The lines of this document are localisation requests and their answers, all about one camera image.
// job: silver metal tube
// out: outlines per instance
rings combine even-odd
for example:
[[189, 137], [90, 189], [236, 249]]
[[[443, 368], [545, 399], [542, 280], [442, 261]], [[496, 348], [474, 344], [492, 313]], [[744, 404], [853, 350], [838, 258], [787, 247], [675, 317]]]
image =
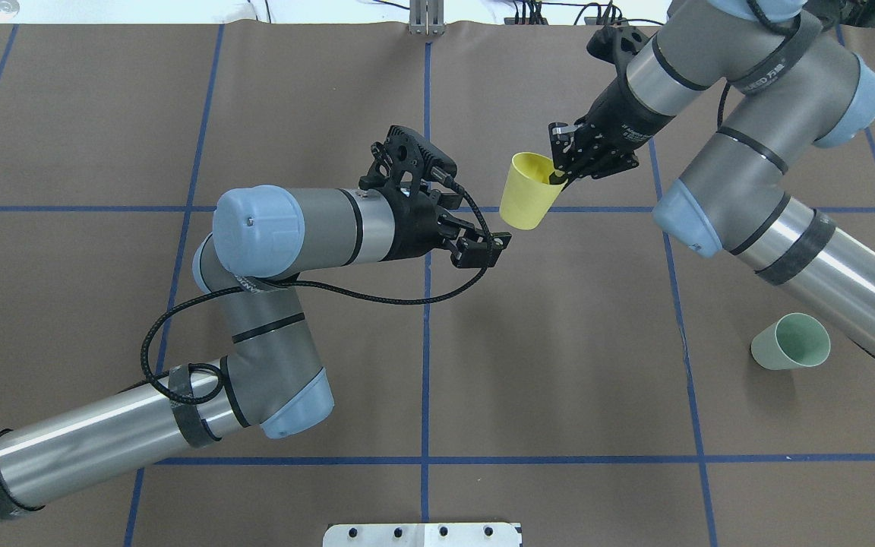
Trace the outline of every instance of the silver metal tube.
[[[738, 258], [754, 270], [768, 267], [802, 237], [812, 218], [812, 209], [792, 198]], [[875, 252], [837, 228], [815, 259], [780, 286], [875, 357]]]
[[[198, 371], [191, 375], [195, 395], [207, 394], [215, 382]], [[241, 429], [223, 393], [198, 411], [217, 437]], [[189, 447], [171, 402], [142, 385], [6, 433], [0, 438], [0, 475], [15, 501], [35, 507]]]

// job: black cable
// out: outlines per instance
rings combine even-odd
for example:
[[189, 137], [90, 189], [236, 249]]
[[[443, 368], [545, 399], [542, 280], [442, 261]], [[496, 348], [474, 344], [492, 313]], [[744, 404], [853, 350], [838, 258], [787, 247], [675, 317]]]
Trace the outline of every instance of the black cable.
[[596, 17], [600, 17], [600, 10], [603, 9], [603, 6], [600, 6], [596, 2], [590, 2], [589, 4], [583, 4], [583, 9], [580, 10], [579, 14], [576, 15], [576, 20], [573, 21], [573, 27], [575, 27], [577, 24], [580, 24], [580, 17], [583, 16], [583, 12], [586, 11], [591, 6], [596, 7]]
[[[454, 298], [459, 294], [465, 292], [469, 288], [472, 287], [473, 284], [478, 283], [480, 278], [484, 276], [486, 271], [492, 261], [494, 260], [494, 245], [495, 242], [492, 239], [492, 232], [488, 228], [488, 223], [485, 222], [485, 217], [482, 215], [482, 209], [479, 209], [479, 205], [475, 202], [475, 198], [466, 191], [460, 184], [458, 184], [454, 177], [449, 175], [445, 178], [445, 180], [440, 181], [442, 186], [447, 187], [451, 191], [455, 191], [457, 194], [461, 194], [465, 201], [468, 201], [469, 207], [472, 208], [472, 212], [475, 214], [475, 218], [479, 221], [479, 225], [482, 226], [482, 233], [485, 238], [485, 242], [488, 245], [488, 256], [487, 262], [482, 266], [482, 269], [477, 271], [474, 277], [471, 280], [466, 281], [465, 284], [461, 285], [457, 289], [450, 291], [448, 293], [442, 294], [440, 296], [430, 297], [430, 298], [419, 298], [413, 300], [403, 300], [403, 299], [395, 299], [395, 298], [383, 298], [373, 295], [362, 294], [356, 291], [351, 291], [349, 289], [344, 289], [342, 287], [337, 287], [334, 285], [330, 285], [329, 283], [320, 283], [320, 281], [306, 281], [306, 280], [294, 280], [294, 281], [269, 281], [269, 280], [260, 280], [262, 283], [267, 285], [284, 288], [284, 287], [312, 287], [317, 289], [323, 289], [327, 291], [331, 291], [334, 293], [338, 293], [341, 295], [349, 296], [352, 298], [356, 298], [359, 300], [367, 300], [369, 302], [379, 302], [380, 304], [393, 304], [393, 305], [424, 305], [424, 304], [437, 304], [437, 302], [443, 302], [450, 298]], [[206, 295], [199, 296], [197, 298], [192, 298], [187, 302], [181, 302], [179, 305], [175, 305], [174, 308], [168, 309], [168, 311], [164, 312], [160, 318], [157, 318], [153, 325], [150, 326], [150, 329], [147, 332], [147, 335], [144, 337], [144, 341], [140, 346], [140, 370], [144, 374], [144, 381], [139, 384], [132, 385], [128, 387], [128, 389], [132, 389], [135, 387], [140, 387], [143, 384], [150, 384], [151, 387], [155, 388], [159, 394], [166, 396], [171, 401], [176, 403], [181, 403], [184, 405], [201, 405], [202, 403], [206, 403], [211, 399], [215, 398], [223, 388], [225, 388], [226, 379], [223, 377], [222, 371], [219, 370], [218, 367], [214, 365], [210, 365], [207, 363], [198, 363], [190, 365], [191, 370], [199, 370], [203, 371], [207, 374], [212, 374], [218, 381], [215, 383], [215, 388], [212, 388], [208, 394], [202, 395], [201, 397], [190, 397], [181, 394], [177, 394], [176, 392], [170, 390], [167, 387], [164, 387], [160, 380], [165, 378], [169, 373], [160, 373], [155, 375], [150, 370], [150, 344], [153, 342], [153, 338], [157, 335], [157, 331], [160, 331], [160, 328], [167, 322], [168, 319], [171, 318], [174, 314], [178, 314], [180, 311], [184, 311], [184, 309], [190, 308], [193, 305], [201, 304], [202, 302], [208, 302], [209, 300], [213, 300], [215, 298], [223, 297], [229, 294], [236, 294], [242, 292], [242, 287], [229, 287], [226, 289], [222, 289], [219, 291], [210, 292]]]
[[175, 305], [174, 308], [168, 309], [168, 311], [164, 312], [164, 314], [161, 315], [160, 318], [157, 318], [157, 320], [153, 322], [153, 326], [150, 327], [150, 330], [147, 331], [147, 335], [144, 337], [144, 341], [143, 343], [141, 343], [140, 346], [140, 370], [142, 371], [142, 373], [144, 373], [144, 381], [146, 381], [147, 384], [150, 384], [151, 387], [155, 388], [157, 392], [159, 392], [159, 394], [166, 396], [168, 399], [176, 403], [181, 403], [183, 405], [201, 405], [202, 403], [207, 403], [208, 401], [214, 399], [216, 395], [221, 394], [222, 389], [225, 387], [225, 378], [223, 378], [221, 369], [214, 365], [208, 365], [204, 363], [198, 363], [199, 370], [204, 370], [218, 378], [218, 381], [215, 383], [215, 388], [213, 388], [212, 391], [208, 394], [202, 395], [201, 397], [188, 397], [185, 395], [175, 394], [174, 391], [171, 391], [167, 387], [161, 385], [160, 381], [157, 380], [157, 376], [155, 376], [155, 374], [150, 371], [150, 343], [153, 342], [153, 337], [157, 335], [157, 331], [160, 331], [160, 327], [163, 326], [164, 323], [166, 323], [167, 320], [171, 318], [171, 315], [177, 314], [177, 312], [181, 311], [182, 309], [190, 308], [192, 305], [198, 305], [202, 302], [208, 302], [209, 300], [213, 300], [215, 298], [219, 298], [225, 295], [242, 292], [242, 290], [242, 287], [229, 287], [228, 289], [222, 289], [220, 291], [211, 292], [197, 298], [192, 298], [187, 302], [182, 302], [179, 305]]
[[472, 287], [473, 284], [478, 283], [480, 278], [484, 276], [486, 271], [488, 271], [488, 265], [492, 263], [494, 259], [494, 249], [493, 245], [495, 245], [494, 240], [492, 239], [491, 230], [488, 228], [488, 224], [485, 222], [485, 217], [482, 215], [482, 211], [479, 209], [479, 205], [473, 200], [471, 196], [469, 196], [468, 192], [461, 187], [460, 184], [455, 182], [454, 178], [450, 175], [447, 177], [447, 180], [441, 181], [442, 186], [447, 187], [447, 189], [451, 191], [455, 191], [458, 194], [461, 194], [465, 201], [468, 201], [469, 207], [472, 208], [472, 212], [475, 214], [475, 218], [479, 221], [479, 225], [482, 228], [482, 231], [485, 236], [485, 241], [488, 243], [488, 261], [482, 266], [482, 269], [479, 270], [478, 273], [475, 274], [471, 280], [466, 281], [465, 284], [456, 288], [453, 291], [447, 292], [445, 294], [439, 296], [433, 296], [428, 298], [416, 298], [416, 299], [399, 299], [399, 298], [384, 298], [379, 296], [373, 296], [369, 294], [362, 294], [356, 291], [351, 291], [350, 289], [344, 289], [342, 287], [337, 287], [336, 285], [330, 285], [329, 283], [321, 283], [320, 281], [307, 281], [307, 280], [295, 280], [295, 281], [269, 281], [269, 280], [260, 280], [262, 283], [273, 287], [311, 287], [314, 289], [322, 289], [330, 292], [334, 292], [337, 294], [341, 294], [344, 296], [348, 296], [351, 298], [356, 298], [359, 300], [365, 300], [369, 302], [378, 302], [378, 304], [392, 304], [392, 305], [424, 305], [424, 304], [437, 304], [438, 302], [443, 302], [445, 300], [454, 298], [459, 294], [465, 292], [469, 288]]
[[725, 90], [722, 91], [722, 100], [718, 101], [718, 129], [725, 122], [725, 101], [728, 100], [728, 92], [731, 90], [731, 82], [725, 82]]
[[[793, 30], [787, 27], [778, 27], [774, 22], [769, 20], [768, 15], [765, 14], [765, 11], [758, 6], [758, 0], [746, 0], [747, 7], [751, 9], [751, 13], [754, 14], [754, 17], [757, 18], [758, 22], [760, 22], [768, 31], [774, 32], [774, 34], [778, 34], [779, 36], [791, 36], [793, 34]], [[722, 91], [722, 98], [718, 101], [718, 129], [722, 128], [723, 122], [725, 122], [725, 103], [728, 100], [728, 93], [731, 90], [731, 82], [725, 82], [725, 90]]]
[[400, 8], [400, 9], [402, 9], [402, 10], [410, 11], [410, 8], [409, 8], [409, 7], [402, 6], [402, 5], [400, 5], [400, 4], [395, 4], [395, 3], [392, 3], [392, 2], [387, 2], [387, 0], [374, 0], [374, 2], [376, 2], [376, 3], [378, 3], [378, 4], [386, 4], [386, 5], [388, 5], [388, 6], [394, 6], [395, 8]]
[[[164, 371], [163, 373], [156, 375], [154, 378], [156, 380], [164, 380], [164, 378], [167, 378], [167, 376], [169, 374], [171, 374], [171, 371]], [[148, 384], [148, 381], [146, 381], [146, 380], [139, 381], [136, 384], [129, 385], [129, 387], [125, 387], [124, 389], [121, 389], [120, 391], [118, 391], [118, 394], [122, 394], [122, 392], [130, 391], [133, 388], [141, 387], [141, 385], [147, 385], [147, 384]]]
[[612, 24], [621, 24], [621, 22], [650, 22], [651, 24], [660, 25], [660, 27], [663, 27], [663, 25], [664, 25], [660, 21], [645, 20], [645, 18], [638, 18], [638, 17], [629, 17], [629, 18], [625, 18], [625, 20], [616, 20], [616, 21], [612, 22]]
[[751, 9], [751, 13], [754, 14], [754, 17], [758, 18], [758, 22], [764, 25], [765, 28], [778, 34], [780, 36], [791, 36], [793, 30], [791, 28], [778, 27], [774, 22], [769, 20], [768, 15], [765, 14], [765, 11], [758, 6], [757, 0], [747, 0], [747, 7]]

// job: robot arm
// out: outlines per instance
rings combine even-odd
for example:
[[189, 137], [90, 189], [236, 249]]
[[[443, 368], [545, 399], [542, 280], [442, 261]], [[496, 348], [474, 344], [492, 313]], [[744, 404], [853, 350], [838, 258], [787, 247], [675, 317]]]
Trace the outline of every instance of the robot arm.
[[[322, 422], [333, 409], [326, 372], [295, 288], [278, 286], [301, 271], [440, 248], [451, 251], [455, 266], [482, 273], [494, 266], [510, 233], [479, 231], [451, 214], [462, 196], [476, 207], [454, 182], [451, 159], [396, 126], [372, 151], [374, 166], [360, 190], [264, 186], [226, 193], [213, 235], [198, 249], [194, 276], [205, 292], [232, 292], [221, 298], [232, 353], [176, 367], [166, 378], [149, 378], [45, 422], [2, 430], [0, 522], [243, 427], [260, 425], [278, 439]], [[452, 193], [428, 189], [428, 181]], [[207, 400], [174, 401], [155, 381], [174, 398]]]
[[803, 3], [686, 0], [652, 39], [598, 31], [587, 51], [614, 63], [617, 80], [572, 127], [549, 125], [550, 182], [632, 169], [633, 151], [724, 77], [746, 98], [654, 220], [701, 256], [737, 256], [875, 358], [875, 253], [779, 186], [810, 145], [840, 145], [875, 119], [875, 74]]

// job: plastic cup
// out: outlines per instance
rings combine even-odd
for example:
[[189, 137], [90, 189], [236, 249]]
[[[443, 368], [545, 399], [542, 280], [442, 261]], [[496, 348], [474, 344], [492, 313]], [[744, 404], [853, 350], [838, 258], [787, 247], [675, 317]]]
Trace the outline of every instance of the plastic cup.
[[805, 314], [786, 315], [751, 340], [751, 356], [773, 371], [819, 366], [829, 348], [826, 327]]
[[537, 227], [565, 186], [549, 184], [553, 172], [552, 160], [540, 153], [519, 152], [512, 156], [501, 194], [501, 220], [517, 229]]

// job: metal bracket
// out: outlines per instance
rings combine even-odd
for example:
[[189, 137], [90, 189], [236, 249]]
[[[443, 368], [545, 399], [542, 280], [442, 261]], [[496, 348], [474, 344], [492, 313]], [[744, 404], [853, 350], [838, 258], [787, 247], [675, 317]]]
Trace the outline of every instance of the metal bracket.
[[521, 547], [520, 523], [393, 523], [336, 525], [323, 547]]
[[444, 0], [410, 0], [410, 33], [444, 34]]

